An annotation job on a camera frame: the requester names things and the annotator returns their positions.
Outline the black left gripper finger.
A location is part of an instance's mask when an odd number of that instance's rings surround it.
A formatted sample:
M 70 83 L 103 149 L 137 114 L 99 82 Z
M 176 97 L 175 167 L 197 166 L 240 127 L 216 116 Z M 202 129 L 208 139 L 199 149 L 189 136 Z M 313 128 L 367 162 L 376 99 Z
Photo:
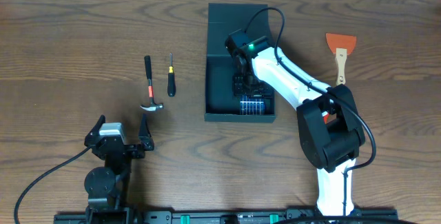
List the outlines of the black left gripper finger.
M 140 128 L 139 128 L 138 137 L 139 137 L 139 139 L 151 139 L 152 138 L 152 136 L 150 134 L 150 130 L 148 128 L 146 114 L 142 114 L 142 116 L 141 116 L 141 124 L 140 124 Z
M 88 138 L 92 138 L 95 136 L 99 136 L 99 130 L 101 129 L 101 126 L 105 123 L 105 116 L 102 114 L 98 121 L 96 122 L 96 124 L 94 125 L 94 127 L 89 131 L 89 133 L 87 134 Z

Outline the precision screwdriver set case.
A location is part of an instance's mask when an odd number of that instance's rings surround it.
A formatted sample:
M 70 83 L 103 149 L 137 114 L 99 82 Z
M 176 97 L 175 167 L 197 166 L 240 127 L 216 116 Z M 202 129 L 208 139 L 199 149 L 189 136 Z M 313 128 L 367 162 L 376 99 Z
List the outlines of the precision screwdriver set case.
M 250 98 L 242 95 L 239 102 L 241 115 L 263 115 L 265 113 L 264 99 Z

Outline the small claw hammer black grip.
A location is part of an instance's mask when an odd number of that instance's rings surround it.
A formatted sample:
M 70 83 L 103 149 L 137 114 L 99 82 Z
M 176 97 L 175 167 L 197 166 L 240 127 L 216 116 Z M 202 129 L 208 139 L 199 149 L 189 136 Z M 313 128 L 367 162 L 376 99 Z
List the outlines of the small claw hammer black grip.
M 147 77 L 147 91 L 150 100 L 150 104 L 148 106 L 141 105 L 141 108 L 148 112 L 155 112 L 163 109 L 162 103 L 155 103 L 154 101 L 154 91 L 152 86 L 152 65 L 151 65 L 151 57 L 150 55 L 146 55 L 144 57 L 145 62 L 145 73 Z

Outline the black yellow screwdriver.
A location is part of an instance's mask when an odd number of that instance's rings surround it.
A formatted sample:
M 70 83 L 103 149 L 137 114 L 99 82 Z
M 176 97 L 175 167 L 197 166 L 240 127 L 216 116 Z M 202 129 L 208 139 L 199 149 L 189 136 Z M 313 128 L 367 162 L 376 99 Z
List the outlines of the black yellow screwdriver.
M 174 73 L 173 54 L 172 53 L 170 53 L 170 66 L 169 66 L 169 72 L 168 72 L 167 94 L 169 97 L 173 97 L 176 94 L 176 82 L 175 82 L 175 73 Z

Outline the red handled cutting pliers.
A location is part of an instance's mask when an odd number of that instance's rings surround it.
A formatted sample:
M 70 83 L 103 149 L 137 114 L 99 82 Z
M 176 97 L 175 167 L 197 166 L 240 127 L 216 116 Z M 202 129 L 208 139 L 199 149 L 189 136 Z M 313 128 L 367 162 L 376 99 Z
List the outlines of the red handled cutting pliers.
M 322 113 L 322 117 L 325 123 L 328 122 L 328 118 L 329 118 L 329 113 L 328 112 L 323 112 Z

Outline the orange scraper wooden handle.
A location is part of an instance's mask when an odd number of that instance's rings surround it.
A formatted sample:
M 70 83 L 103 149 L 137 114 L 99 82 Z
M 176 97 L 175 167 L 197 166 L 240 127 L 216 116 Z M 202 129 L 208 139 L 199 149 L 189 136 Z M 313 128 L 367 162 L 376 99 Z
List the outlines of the orange scraper wooden handle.
M 345 84 L 345 66 L 347 57 L 353 52 L 357 38 L 351 35 L 334 33 L 326 33 L 325 38 L 329 49 L 335 56 L 337 66 L 336 85 Z

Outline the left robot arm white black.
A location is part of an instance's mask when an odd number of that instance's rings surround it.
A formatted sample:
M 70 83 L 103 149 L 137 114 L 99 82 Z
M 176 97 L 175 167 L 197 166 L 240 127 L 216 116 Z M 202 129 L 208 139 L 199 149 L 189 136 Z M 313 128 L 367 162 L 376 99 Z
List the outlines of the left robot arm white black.
M 128 144 L 122 123 L 108 123 L 100 116 L 85 136 L 84 145 L 104 161 L 104 166 L 91 170 L 85 180 L 88 193 L 87 223 L 143 223 L 144 215 L 127 202 L 132 161 L 145 158 L 154 150 L 147 125 L 147 115 L 141 116 L 140 142 Z

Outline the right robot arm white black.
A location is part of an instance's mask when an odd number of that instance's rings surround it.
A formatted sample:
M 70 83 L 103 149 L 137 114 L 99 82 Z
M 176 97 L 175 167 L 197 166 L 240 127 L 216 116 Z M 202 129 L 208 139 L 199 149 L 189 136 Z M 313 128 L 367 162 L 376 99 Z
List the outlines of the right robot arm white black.
M 317 169 L 318 211 L 324 216 L 350 215 L 351 174 L 365 143 L 366 126 L 351 90 L 311 77 L 266 36 L 251 40 L 239 29 L 227 36 L 225 47 L 239 69 L 234 93 L 251 100 L 241 111 L 256 113 L 261 107 L 255 100 L 269 96 L 266 88 L 277 91 L 296 111 L 300 146 Z

